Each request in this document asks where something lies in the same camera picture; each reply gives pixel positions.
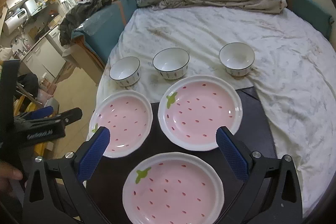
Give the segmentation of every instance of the metal screw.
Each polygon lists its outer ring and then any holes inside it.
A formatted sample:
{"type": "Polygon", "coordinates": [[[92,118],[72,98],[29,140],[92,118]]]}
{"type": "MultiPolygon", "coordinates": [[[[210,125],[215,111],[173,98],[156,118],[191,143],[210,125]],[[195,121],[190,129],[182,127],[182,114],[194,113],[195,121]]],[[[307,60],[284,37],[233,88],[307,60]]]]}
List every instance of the metal screw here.
{"type": "Polygon", "coordinates": [[[292,157],[290,155],[285,155],[285,160],[286,161],[291,161],[292,160],[292,157]]]}
{"type": "Polygon", "coordinates": [[[74,153],[73,152],[67,152],[67,153],[65,153],[65,157],[67,158],[67,159],[70,159],[70,158],[72,158],[74,156],[74,153]]]}
{"type": "Polygon", "coordinates": [[[37,156],[36,158],[35,158],[35,162],[41,162],[42,161],[42,157],[41,156],[37,156]]]}
{"type": "Polygon", "coordinates": [[[254,151],[253,153],[252,153],[252,156],[254,156],[255,158],[260,158],[261,157],[261,153],[260,152],[258,152],[258,151],[254,151]]]}

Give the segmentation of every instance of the white bedsheet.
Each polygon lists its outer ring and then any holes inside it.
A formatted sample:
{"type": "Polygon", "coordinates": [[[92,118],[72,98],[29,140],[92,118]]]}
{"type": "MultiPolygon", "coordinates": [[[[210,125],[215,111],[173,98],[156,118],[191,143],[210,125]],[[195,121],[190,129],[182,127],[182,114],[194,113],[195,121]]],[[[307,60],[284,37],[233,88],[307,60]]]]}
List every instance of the white bedsheet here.
{"type": "Polygon", "coordinates": [[[279,15],[225,7],[138,9],[110,54],[97,104],[124,89],[109,78],[109,69],[125,56],[138,57],[142,67],[142,77],[129,89],[159,102],[175,81],[164,80],[152,58],[168,47],[189,51],[187,76],[214,75],[235,89],[256,87],[278,157],[294,159],[307,216],[336,171],[336,54],[329,42],[288,9],[279,15]],[[219,50],[235,41],[256,53],[247,77],[231,77],[218,59],[219,50]]]}

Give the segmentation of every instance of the green leaf design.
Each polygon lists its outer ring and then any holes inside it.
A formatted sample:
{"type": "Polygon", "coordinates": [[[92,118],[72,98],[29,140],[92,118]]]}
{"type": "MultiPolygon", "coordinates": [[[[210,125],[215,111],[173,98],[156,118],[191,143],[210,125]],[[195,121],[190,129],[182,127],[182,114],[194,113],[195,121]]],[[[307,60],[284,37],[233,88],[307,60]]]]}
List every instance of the green leaf design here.
{"type": "Polygon", "coordinates": [[[96,131],[98,130],[98,124],[95,125],[94,129],[92,129],[93,133],[96,133],[96,131]]]}
{"type": "Polygon", "coordinates": [[[140,182],[141,179],[147,177],[148,171],[151,169],[152,167],[148,167],[145,170],[141,171],[141,170],[137,170],[137,174],[138,176],[135,179],[135,183],[138,184],[140,182]]]}
{"type": "Polygon", "coordinates": [[[170,105],[175,103],[176,99],[175,99],[175,96],[177,95],[177,92],[174,92],[171,96],[167,96],[167,109],[170,108],[170,105]]]}

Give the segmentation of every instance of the black tray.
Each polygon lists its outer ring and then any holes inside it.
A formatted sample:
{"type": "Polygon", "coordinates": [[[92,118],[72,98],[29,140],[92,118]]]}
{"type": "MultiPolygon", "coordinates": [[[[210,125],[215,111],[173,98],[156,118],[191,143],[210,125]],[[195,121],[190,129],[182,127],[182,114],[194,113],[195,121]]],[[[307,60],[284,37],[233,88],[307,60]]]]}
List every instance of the black tray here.
{"type": "MultiPolygon", "coordinates": [[[[251,151],[257,150],[266,157],[276,158],[273,136],[254,87],[237,90],[237,93],[243,105],[243,119],[235,136],[243,141],[251,151]]],[[[131,224],[122,203],[125,180],[141,161],[159,153],[183,152],[195,155],[210,164],[223,182],[225,201],[222,212],[242,186],[242,182],[236,180],[219,148],[206,152],[194,152],[170,142],[161,131],[157,116],[158,108],[159,103],[152,104],[154,115],[152,128],[143,145],[123,158],[102,157],[91,179],[87,181],[87,192],[111,223],[131,224]]],[[[257,214],[268,184],[269,180],[265,179],[246,219],[257,214]]]]}

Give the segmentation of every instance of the strawberry-patterned plate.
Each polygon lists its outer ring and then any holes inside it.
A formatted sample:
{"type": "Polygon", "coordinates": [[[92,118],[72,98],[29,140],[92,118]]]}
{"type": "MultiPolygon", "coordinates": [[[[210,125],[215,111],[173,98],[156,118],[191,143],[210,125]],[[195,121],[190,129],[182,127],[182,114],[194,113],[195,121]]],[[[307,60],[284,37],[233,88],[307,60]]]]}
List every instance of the strawberry-patterned plate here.
{"type": "Polygon", "coordinates": [[[216,171],[180,152],[145,159],[123,188],[123,206],[133,224],[212,224],[223,204],[223,184],[216,171]]]}
{"type": "Polygon", "coordinates": [[[187,150],[208,151],[218,147],[219,127],[226,126],[232,134],[237,132],[243,109],[230,84],[214,76],[194,75],[166,91],[157,115],[171,142],[187,150]]]}
{"type": "Polygon", "coordinates": [[[104,126],[110,130],[110,143],[104,156],[124,157],[142,145],[149,135],[152,121],[152,107],[145,96],[134,90],[119,91],[95,109],[87,139],[104,126]]]}

